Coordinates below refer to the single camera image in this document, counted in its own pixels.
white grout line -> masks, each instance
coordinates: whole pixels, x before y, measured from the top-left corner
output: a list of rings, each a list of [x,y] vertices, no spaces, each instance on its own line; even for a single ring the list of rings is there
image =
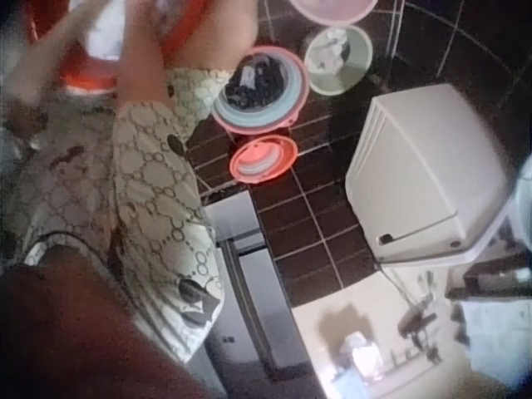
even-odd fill
[[[451,21],[447,21],[445,18],[440,17],[439,15],[437,15],[437,14],[435,14],[435,13],[433,13],[433,12],[431,12],[431,11],[429,11],[429,10],[423,8],[423,7],[420,7],[420,6],[418,6],[417,4],[413,4],[413,3],[411,3],[411,2],[407,2],[406,5],[407,5],[408,7],[410,7],[410,8],[413,8],[414,10],[417,10],[417,11],[419,11],[419,12],[423,12],[424,14],[433,17],[434,19],[436,19],[436,20],[438,20],[439,22],[441,22],[441,23],[447,25],[448,27],[453,27],[453,28],[455,27],[455,24],[453,24]]]
[[[406,4],[406,0],[402,0],[401,11],[400,11],[400,14],[399,14],[399,22],[397,23],[396,38],[395,38],[395,42],[393,44],[392,58],[395,57],[396,53],[397,53],[397,45],[399,44],[399,36],[401,35],[402,16],[405,13],[405,4]]]
[[[462,36],[467,37],[469,40],[471,40],[474,44],[476,44],[478,47],[480,47],[484,52],[487,52],[494,60],[496,60],[508,73],[511,73],[511,70],[509,67],[506,66],[506,64],[498,57],[496,56],[488,47],[483,45],[481,42],[476,40],[473,36],[471,36],[469,33],[464,31],[463,29],[458,28],[458,33],[460,33]]]
[[[292,201],[298,200],[299,198],[301,198],[301,195],[296,195],[295,197],[290,197],[290,198],[287,198],[287,199],[283,199],[282,201],[276,202],[273,205],[270,205],[270,206],[267,206],[267,207],[261,209],[258,213],[262,214],[264,212],[268,212],[269,210],[275,209],[278,206],[286,205],[286,204],[288,204],[288,203],[290,203]]]
[[[530,65],[532,65],[532,52],[529,55],[528,60],[525,63],[525,66],[523,66],[519,71],[515,74],[514,80],[510,83],[510,87],[506,91],[505,95],[502,97],[502,99],[497,104],[496,108],[500,110],[503,105],[508,101],[510,98],[512,92],[515,90],[515,88],[519,85],[519,82],[523,75],[525,74],[526,68],[528,68]]]
[[[376,14],[394,14],[395,11],[392,10],[373,10],[372,12]]]
[[[212,165],[214,162],[218,162],[219,160],[222,160],[223,158],[226,158],[226,157],[227,157],[227,154],[219,155],[216,158],[213,158],[212,160],[208,160],[207,162],[204,162],[201,165],[197,165],[194,169],[198,170],[198,169],[204,168],[205,166]]]
[[[419,7],[416,4],[412,4],[410,2],[407,4],[407,6],[410,7],[410,8],[414,8],[414,9],[416,9],[419,12],[423,12],[426,15],[435,18],[436,20],[438,20],[441,23],[445,23],[448,27],[453,27],[454,28],[454,25],[452,23],[450,23],[449,21],[447,21],[445,18],[439,17],[435,13],[430,12],[430,11],[426,10],[425,8],[423,8],[423,7]],[[508,73],[511,73],[510,68],[507,67],[506,64],[498,56],[496,56],[488,47],[486,47],[484,44],[482,44],[481,42],[476,40],[473,36],[471,36],[468,32],[464,31],[460,27],[456,27],[456,31],[458,33],[460,33],[462,36],[464,36],[467,39],[469,39],[470,41],[472,41],[478,47],[480,47],[480,49],[482,51],[484,51],[487,54],[489,54],[490,57],[492,57],[494,60],[496,60]]]
[[[228,181],[227,183],[223,183],[222,185],[217,185],[216,187],[214,187],[213,189],[211,190],[208,190],[208,191],[205,191],[202,195],[201,195],[201,198],[204,198],[204,197],[208,197],[212,194],[216,194],[218,193],[219,191],[221,190],[226,190],[230,187],[233,187],[234,185],[237,185],[238,184],[238,181],[236,180],[232,180],[232,181]]]
[[[392,25],[390,26],[390,33],[388,33],[388,43],[386,44],[386,56],[390,56],[390,47],[392,46],[393,30],[396,26],[396,10],[397,10],[397,0],[393,1],[393,14],[392,14]]]
[[[441,63],[440,63],[440,67],[438,68],[438,72],[436,72],[436,78],[440,77],[441,73],[443,72],[443,68],[445,67],[445,65],[447,63],[447,57],[449,56],[449,53],[451,52],[452,43],[455,41],[456,30],[458,29],[458,23],[460,22],[460,18],[461,18],[461,15],[462,15],[462,9],[463,8],[464,8],[464,0],[461,0],[460,8],[458,8],[458,13],[456,14],[455,26],[452,29],[451,38],[449,39],[449,44],[447,45],[446,52],[443,55],[443,58],[441,59]]]
[[[325,115],[325,116],[320,116],[319,118],[316,118],[316,119],[312,119],[311,121],[306,121],[306,122],[304,122],[304,123],[302,123],[300,125],[290,126],[290,130],[296,131],[300,127],[305,127],[305,126],[311,125],[312,123],[325,121],[326,119],[329,119],[331,116],[332,116],[332,114],[328,114],[328,115]]]
[[[296,283],[297,281],[303,280],[303,279],[305,279],[307,277],[312,277],[314,274],[321,273],[322,271],[327,270],[328,268],[331,268],[331,267],[334,268],[334,266],[323,266],[322,268],[317,268],[316,270],[313,270],[312,272],[308,272],[308,273],[303,274],[301,276],[297,276],[296,278],[293,278],[292,280],[289,280],[288,283]]]
[[[196,179],[197,179],[202,185],[204,185],[205,187],[207,187],[207,191],[213,189],[210,185],[208,185],[207,183],[205,183],[205,180],[201,179],[200,176],[199,176],[197,173],[194,172],[194,175],[196,176]]]
[[[268,0],[264,1],[264,11],[266,11],[266,18],[268,19],[269,40],[275,42],[275,33],[273,31],[272,15],[269,12]]]
[[[323,147],[329,146],[329,144],[330,143],[322,143],[322,144],[315,145],[313,148],[299,152],[298,156],[310,154],[311,152],[314,152],[315,150],[321,150]]]
[[[294,255],[300,254],[302,252],[308,251],[309,249],[312,249],[312,248],[317,247],[317,246],[322,245],[322,244],[323,244],[323,242],[317,241],[316,243],[312,243],[310,245],[307,245],[306,247],[301,247],[301,248],[296,249],[295,251],[288,252],[288,253],[286,253],[284,255],[278,256],[277,258],[275,258],[275,260],[284,260],[286,258],[290,258],[291,256],[294,256]]]
[[[331,265],[332,265],[332,269],[334,270],[334,273],[336,274],[336,278],[337,278],[338,282],[340,283],[340,289],[343,289],[344,286],[343,286],[342,278],[340,277],[340,273],[338,272],[336,264],[334,263],[334,259],[333,259],[333,255],[331,254],[331,250],[329,249],[327,243],[325,242],[325,237],[323,237],[323,232],[322,232],[322,230],[319,227],[318,220],[316,219],[316,215],[314,214],[313,209],[311,208],[310,203],[308,202],[307,195],[305,194],[305,192],[303,190],[303,187],[301,186],[301,182],[299,181],[299,178],[296,175],[296,173],[293,171],[293,169],[291,169],[290,172],[292,173],[293,178],[296,180],[296,184],[298,185],[299,189],[303,193],[303,200],[305,201],[305,204],[307,205],[308,211],[310,212],[310,215],[313,218],[313,221],[314,221],[314,224],[316,225],[316,229],[318,230],[318,234],[319,234],[319,237],[321,239],[321,242],[323,243],[323,246],[325,247],[325,250],[327,251],[327,255],[329,257],[329,261],[331,262]]]

patterned dress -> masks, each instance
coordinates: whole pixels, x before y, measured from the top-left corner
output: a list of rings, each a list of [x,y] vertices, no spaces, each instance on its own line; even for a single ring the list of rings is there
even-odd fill
[[[188,362],[224,291],[185,144],[230,77],[169,71],[174,110],[131,103],[114,122],[74,111],[54,119],[65,112],[52,108],[40,137],[46,144],[24,165],[7,204],[2,266],[38,266],[56,245],[78,249],[124,294],[135,325]]]

